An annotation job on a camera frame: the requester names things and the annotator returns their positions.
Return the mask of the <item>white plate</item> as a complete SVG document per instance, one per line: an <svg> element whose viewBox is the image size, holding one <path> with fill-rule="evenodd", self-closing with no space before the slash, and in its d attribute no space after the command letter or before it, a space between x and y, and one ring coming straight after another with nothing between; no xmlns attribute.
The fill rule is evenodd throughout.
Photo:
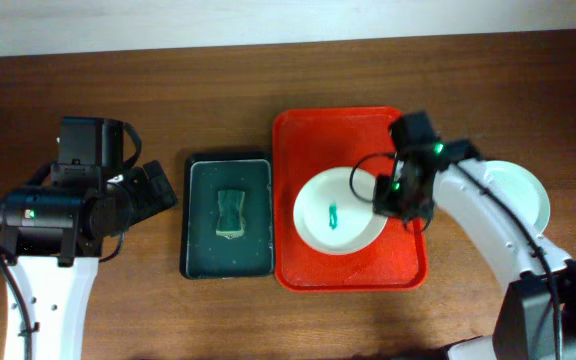
<svg viewBox="0 0 576 360"><path fill-rule="evenodd" d="M313 250L348 255L373 243L387 218L373 212L375 177L364 170L336 167L311 178L293 206L299 237Z"/></svg>

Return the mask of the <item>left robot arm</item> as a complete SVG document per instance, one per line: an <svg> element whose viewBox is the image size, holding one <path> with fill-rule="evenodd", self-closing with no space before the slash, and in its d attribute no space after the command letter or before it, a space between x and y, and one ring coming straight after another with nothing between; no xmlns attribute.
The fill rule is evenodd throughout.
<svg viewBox="0 0 576 360"><path fill-rule="evenodd" d="M58 157L0 206L0 271L7 285L7 359L78 359L107 237L178 200L160 165L124 156L142 142L128 123L66 117Z"/></svg>

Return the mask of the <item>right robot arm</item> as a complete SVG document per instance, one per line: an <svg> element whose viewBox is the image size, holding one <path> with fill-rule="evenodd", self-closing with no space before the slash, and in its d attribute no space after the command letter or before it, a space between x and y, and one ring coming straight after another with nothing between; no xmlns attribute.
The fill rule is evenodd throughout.
<svg viewBox="0 0 576 360"><path fill-rule="evenodd" d="M576 261L537 231L471 150L393 154L376 180L373 208L430 220L435 209L468 235L505 293L495 329L445 347L446 359L576 359Z"/></svg>

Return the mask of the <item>green yellow sponge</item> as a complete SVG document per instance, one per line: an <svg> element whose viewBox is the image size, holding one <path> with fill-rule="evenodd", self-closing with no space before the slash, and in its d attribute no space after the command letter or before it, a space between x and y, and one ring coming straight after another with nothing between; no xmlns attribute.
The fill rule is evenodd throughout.
<svg viewBox="0 0 576 360"><path fill-rule="evenodd" d="M245 192L242 190L225 189L217 193L219 217L216 235L228 239L241 237L245 232L243 205Z"/></svg>

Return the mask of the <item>light green plate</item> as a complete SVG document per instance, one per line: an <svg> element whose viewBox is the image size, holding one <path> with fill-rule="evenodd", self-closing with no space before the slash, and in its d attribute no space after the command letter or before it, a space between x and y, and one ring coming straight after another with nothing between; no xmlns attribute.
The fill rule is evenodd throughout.
<svg viewBox="0 0 576 360"><path fill-rule="evenodd" d="M551 204L538 178L520 165L507 161L488 161L486 166L514 206L539 233L543 233L550 220Z"/></svg>

